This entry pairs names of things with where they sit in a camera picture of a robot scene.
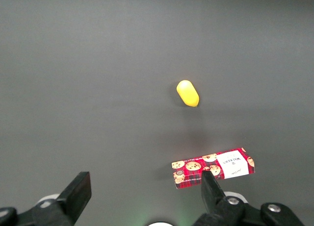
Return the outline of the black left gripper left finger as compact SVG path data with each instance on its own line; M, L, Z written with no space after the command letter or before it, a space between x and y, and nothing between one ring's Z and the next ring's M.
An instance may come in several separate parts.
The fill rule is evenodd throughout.
M28 211L0 209L2 226L73 226L91 199L89 172L80 172L60 193L45 196Z

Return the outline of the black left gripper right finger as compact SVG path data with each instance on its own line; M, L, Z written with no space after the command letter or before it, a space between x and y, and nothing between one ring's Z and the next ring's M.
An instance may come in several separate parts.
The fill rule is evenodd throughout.
M260 209L236 196L226 196L210 171L202 172L202 199L207 212L195 226L302 226L301 220L287 206L267 202Z

